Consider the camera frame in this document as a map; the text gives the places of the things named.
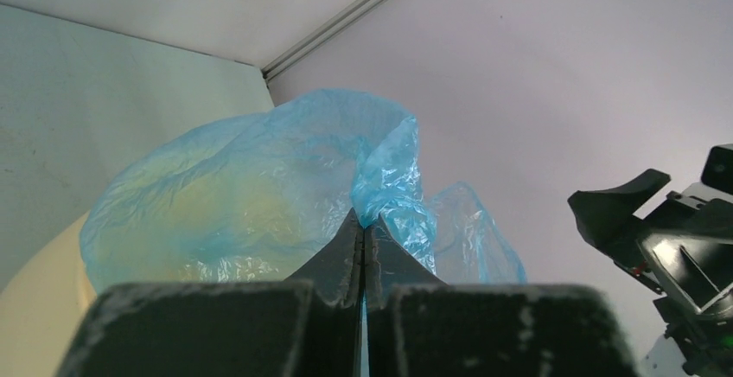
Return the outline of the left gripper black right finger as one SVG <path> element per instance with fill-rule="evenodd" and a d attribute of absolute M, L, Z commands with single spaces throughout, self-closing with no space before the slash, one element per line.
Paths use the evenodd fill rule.
<path fill-rule="evenodd" d="M 364 235 L 372 376 L 636 376 L 603 296 L 573 284 L 446 284 L 384 221 Z"/>

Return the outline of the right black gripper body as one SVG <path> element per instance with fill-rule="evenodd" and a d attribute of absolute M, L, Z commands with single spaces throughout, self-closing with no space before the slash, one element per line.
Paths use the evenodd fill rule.
<path fill-rule="evenodd" d="M 648 190 L 615 195 L 621 225 L 615 264 L 668 309 L 697 321 L 732 320 L 732 196 L 718 190 L 672 191 L 650 214 L 635 211 Z"/>

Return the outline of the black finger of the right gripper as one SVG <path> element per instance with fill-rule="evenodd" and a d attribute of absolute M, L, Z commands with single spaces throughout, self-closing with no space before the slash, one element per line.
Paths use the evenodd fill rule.
<path fill-rule="evenodd" d="M 732 219 L 697 214 L 679 229 L 639 242 L 663 291 L 691 315 L 732 313 Z"/>
<path fill-rule="evenodd" d="M 568 198 L 577 231 L 587 244 L 610 258 L 639 258 L 637 240 L 646 226 L 634 213 L 670 181 L 668 174 L 647 169 L 618 187 L 578 190 Z"/>

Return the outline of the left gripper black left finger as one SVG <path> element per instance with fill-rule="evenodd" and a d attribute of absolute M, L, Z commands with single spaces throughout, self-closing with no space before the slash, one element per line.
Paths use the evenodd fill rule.
<path fill-rule="evenodd" d="M 364 231 L 355 212 L 286 279 L 127 283 L 99 295 L 60 376 L 358 376 Z"/>

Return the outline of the blue plastic trash bag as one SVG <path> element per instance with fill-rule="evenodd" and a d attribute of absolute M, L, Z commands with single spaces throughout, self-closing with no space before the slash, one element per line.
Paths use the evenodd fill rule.
<path fill-rule="evenodd" d="M 350 212 L 383 220 L 452 284 L 521 283 L 525 269 L 475 191 L 425 197 L 415 115 L 370 93 L 322 89 L 226 118 L 118 174 L 80 232 L 96 291 L 142 281 L 270 281 L 323 249 Z"/>

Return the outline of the yellow cartoon trash bin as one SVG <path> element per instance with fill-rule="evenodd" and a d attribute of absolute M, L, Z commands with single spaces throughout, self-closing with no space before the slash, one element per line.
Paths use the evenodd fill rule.
<path fill-rule="evenodd" d="M 1 375 L 54 376 L 96 297 L 80 256 L 88 215 L 45 245 L 1 294 Z"/>

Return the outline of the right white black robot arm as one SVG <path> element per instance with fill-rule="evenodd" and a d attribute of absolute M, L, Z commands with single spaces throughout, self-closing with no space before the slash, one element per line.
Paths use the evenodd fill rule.
<path fill-rule="evenodd" d="M 645 218 L 635 211 L 671 177 L 647 169 L 621 186 L 573 193 L 568 204 L 586 243 L 658 295 L 665 342 L 690 376 L 732 374 L 732 175 L 704 171 L 710 198 L 670 192 Z"/>

